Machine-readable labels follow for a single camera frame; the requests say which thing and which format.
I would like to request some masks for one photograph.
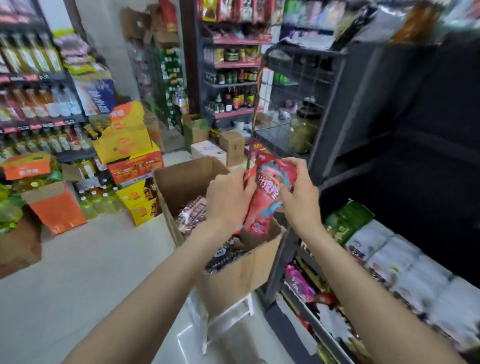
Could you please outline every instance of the white box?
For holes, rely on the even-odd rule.
[[[209,140],[192,144],[190,148],[192,150],[193,159],[201,157],[215,157],[222,162],[223,165],[227,165],[227,152],[223,149],[220,149]]]

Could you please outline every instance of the person's right hand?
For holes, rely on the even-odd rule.
[[[285,162],[297,167],[297,181],[293,193],[285,185],[280,186],[280,197],[288,223],[295,232],[304,238],[307,232],[322,226],[319,192],[308,175],[307,162],[300,158],[284,158]]]

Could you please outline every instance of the pink package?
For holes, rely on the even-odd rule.
[[[257,189],[250,202],[243,228],[250,234],[265,237],[273,213],[282,205],[281,201],[277,201],[280,184],[291,187],[297,180],[297,168],[262,151],[257,152],[255,167]]]
[[[288,264],[285,269],[285,281],[303,302],[315,302],[315,291],[308,285],[301,273],[291,264]]]

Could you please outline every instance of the yellow cardboard box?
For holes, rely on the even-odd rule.
[[[135,226],[142,225],[160,213],[153,177],[123,188],[117,191],[117,195],[130,210]]]
[[[152,148],[144,123],[144,108],[140,101],[119,105],[110,113],[112,124],[93,146],[102,163],[113,162]]]

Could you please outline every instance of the person's left hand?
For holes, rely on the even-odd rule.
[[[244,168],[219,174],[207,189],[207,221],[221,224],[232,234],[243,223],[248,205],[256,189],[255,176],[243,188]]]

